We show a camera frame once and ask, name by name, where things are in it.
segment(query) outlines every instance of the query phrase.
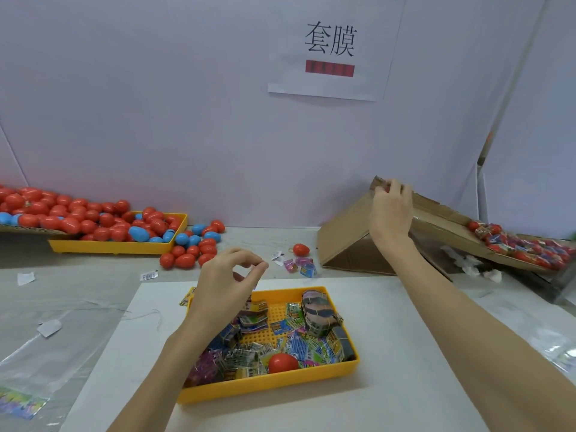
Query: left hand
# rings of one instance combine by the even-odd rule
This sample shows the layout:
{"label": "left hand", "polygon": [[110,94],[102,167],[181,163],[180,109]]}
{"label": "left hand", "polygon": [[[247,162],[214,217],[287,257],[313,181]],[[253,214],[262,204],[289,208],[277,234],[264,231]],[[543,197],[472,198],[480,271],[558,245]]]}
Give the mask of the left hand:
{"label": "left hand", "polygon": [[[233,271],[236,265],[254,267],[245,278]],[[224,250],[202,266],[186,320],[212,339],[238,315],[267,268],[267,262],[248,250]]]}

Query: barcode label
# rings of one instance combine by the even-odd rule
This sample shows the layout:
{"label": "barcode label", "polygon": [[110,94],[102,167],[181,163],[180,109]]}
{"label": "barcode label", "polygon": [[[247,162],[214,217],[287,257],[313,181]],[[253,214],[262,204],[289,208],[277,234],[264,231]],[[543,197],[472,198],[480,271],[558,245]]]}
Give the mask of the barcode label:
{"label": "barcode label", "polygon": [[148,273],[140,274],[140,281],[149,281],[158,277],[158,270],[148,271]]}

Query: forearm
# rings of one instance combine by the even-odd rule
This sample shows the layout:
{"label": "forearm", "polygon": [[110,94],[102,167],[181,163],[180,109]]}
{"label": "forearm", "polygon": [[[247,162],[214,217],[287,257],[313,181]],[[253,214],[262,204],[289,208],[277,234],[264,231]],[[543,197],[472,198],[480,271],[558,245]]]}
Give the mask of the forearm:
{"label": "forearm", "polygon": [[208,342],[201,330],[184,325],[170,335],[152,370],[108,432],[164,431],[184,380]]}
{"label": "forearm", "polygon": [[576,387],[554,366],[448,282],[411,240],[382,253],[489,428],[576,430]]}

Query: white wall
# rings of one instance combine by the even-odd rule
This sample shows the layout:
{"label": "white wall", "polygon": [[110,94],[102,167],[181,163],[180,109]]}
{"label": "white wall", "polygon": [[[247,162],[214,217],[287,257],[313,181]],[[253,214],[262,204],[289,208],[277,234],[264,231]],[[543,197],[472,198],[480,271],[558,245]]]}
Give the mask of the white wall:
{"label": "white wall", "polygon": [[359,102],[266,92],[266,0],[0,0],[0,116],[31,185],[200,221],[318,225],[375,174],[456,204],[542,3],[407,0]]}
{"label": "white wall", "polygon": [[518,232],[576,231],[576,0],[549,0],[483,166],[488,218]]}
{"label": "white wall", "polygon": [[1,124],[2,121],[0,121],[0,185],[9,187],[26,186],[24,174],[22,174],[8,140],[4,136]]}

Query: cardboard box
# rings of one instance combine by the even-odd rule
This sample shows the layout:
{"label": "cardboard box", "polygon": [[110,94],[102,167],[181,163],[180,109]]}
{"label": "cardboard box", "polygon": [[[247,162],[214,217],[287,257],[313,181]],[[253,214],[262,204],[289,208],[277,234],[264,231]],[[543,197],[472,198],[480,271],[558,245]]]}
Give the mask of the cardboard box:
{"label": "cardboard box", "polygon": [[[374,188],[377,186],[386,187],[386,181],[376,176],[370,185],[369,193],[348,209],[340,212],[318,231],[318,254],[320,264],[323,267],[394,274],[392,267],[380,255],[368,234],[372,197]],[[466,215],[462,215],[434,200],[427,199],[416,192],[412,196],[412,201],[414,203],[414,218],[410,229],[412,239],[414,239],[414,233],[422,234],[466,253],[509,267],[546,274],[556,273],[556,271],[539,265],[493,252],[473,232],[467,229],[466,226],[471,218]],[[524,239],[549,239],[531,235],[518,236]],[[555,239],[555,241],[562,245],[576,246],[573,241],[559,239]],[[417,240],[415,240],[415,244],[422,256],[439,269],[438,264],[418,245]],[[439,271],[449,278],[443,270],[439,269]]]}
{"label": "cardboard box", "polygon": [[[320,228],[317,245],[323,267],[396,275],[369,235],[373,191],[380,182],[385,186],[384,180],[375,177],[370,192]],[[420,254],[451,281],[446,271],[423,249],[419,240],[413,235],[411,238]]]}

